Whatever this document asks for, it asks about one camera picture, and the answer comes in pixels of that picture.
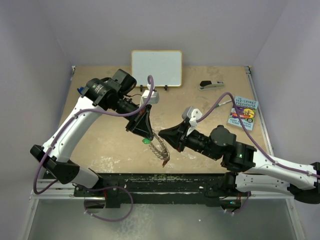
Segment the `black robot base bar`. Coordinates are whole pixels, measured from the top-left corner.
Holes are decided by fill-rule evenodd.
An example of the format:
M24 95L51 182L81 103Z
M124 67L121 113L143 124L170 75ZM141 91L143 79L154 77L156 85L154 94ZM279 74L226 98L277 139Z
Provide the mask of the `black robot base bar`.
M76 186L75 197L122 204L205 205L238 209L248 191L236 189L236 173L102 173L92 190Z

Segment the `red tagged key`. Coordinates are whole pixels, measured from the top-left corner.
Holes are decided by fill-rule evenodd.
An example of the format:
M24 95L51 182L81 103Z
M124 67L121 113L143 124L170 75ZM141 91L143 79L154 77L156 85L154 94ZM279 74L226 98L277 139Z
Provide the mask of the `red tagged key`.
M170 161L170 157L166 157L162 162L162 167L164 168L169 161Z

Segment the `large metal key ring disc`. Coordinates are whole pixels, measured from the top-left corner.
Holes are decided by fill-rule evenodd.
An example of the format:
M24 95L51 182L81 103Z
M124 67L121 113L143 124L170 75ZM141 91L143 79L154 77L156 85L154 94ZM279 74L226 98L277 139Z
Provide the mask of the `large metal key ring disc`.
M169 150L164 140L158 135L158 131L153 130L153 140L148 144L153 154L162 161L170 160Z

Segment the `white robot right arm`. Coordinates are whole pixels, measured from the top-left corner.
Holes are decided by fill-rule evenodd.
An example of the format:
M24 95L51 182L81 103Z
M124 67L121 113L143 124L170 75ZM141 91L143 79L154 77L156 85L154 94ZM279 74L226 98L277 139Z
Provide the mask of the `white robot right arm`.
M320 164L297 164L273 159L255 147L239 142L223 125L209 136L190 131L186 121L160 130L158 135L178 152L189 148L227 169L222 190L228 196L252 191L275 192L294 197L305 204L320 202Z

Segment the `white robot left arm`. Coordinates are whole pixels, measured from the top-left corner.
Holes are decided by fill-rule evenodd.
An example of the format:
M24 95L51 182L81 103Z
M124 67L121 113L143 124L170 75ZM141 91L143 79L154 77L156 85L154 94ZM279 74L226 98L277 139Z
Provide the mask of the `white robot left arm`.
M154 91L154 79L147 77L150 85L146 100L137 106L125 95L136 84L127 72L118 69L113 77L89 80L80 92L76 105L51 139L43 145L34 145L30 153L40 165L61 184L74 183L85 187L91 196L103 191L102 178L93 170L80 167L70 157L78 142L101 116L124 117L125 129L144 139L153 140L150 123L151 105L148 103Z

